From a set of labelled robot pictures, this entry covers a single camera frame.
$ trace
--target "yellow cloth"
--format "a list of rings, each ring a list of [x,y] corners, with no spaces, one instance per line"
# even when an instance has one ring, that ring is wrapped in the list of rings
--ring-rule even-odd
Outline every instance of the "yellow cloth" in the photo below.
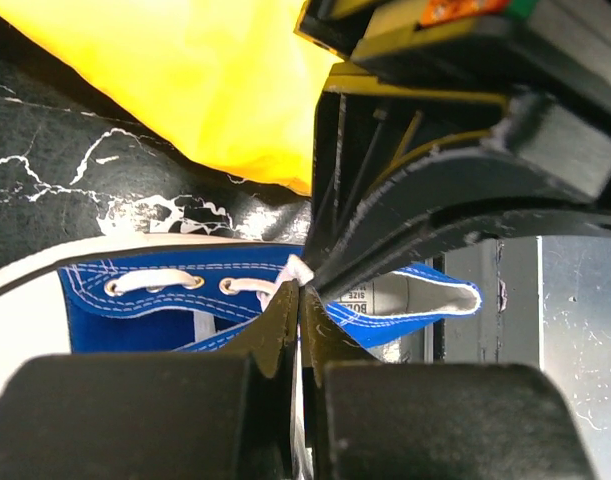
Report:
[[[0,0],[0,16],[191,160],[311,190],[314,109],[336,57],[302,0]]]

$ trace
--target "metal eyelet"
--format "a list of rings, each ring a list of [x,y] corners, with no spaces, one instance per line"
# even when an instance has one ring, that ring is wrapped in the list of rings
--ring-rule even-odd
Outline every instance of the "metal eyelet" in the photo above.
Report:
[[[203,277],[194,276],[194,284],[183,285],[183,288],[186,290],[195,290],[197,288],[201,288],[203,285],[205,285],[205,279]]]
[[[110,297],[120,297],[123,294],[123,292],[116,291],[116,280],[110,280],[105,283],[104,290]]]
[[[220,288],[221,292],[223,292],[225,295],[237,295],[238,291],[232,290],[230,288],[233,281],[234,281],[233,278],[229,278],[229,277],[224,278],[219,282],[218,288]]]

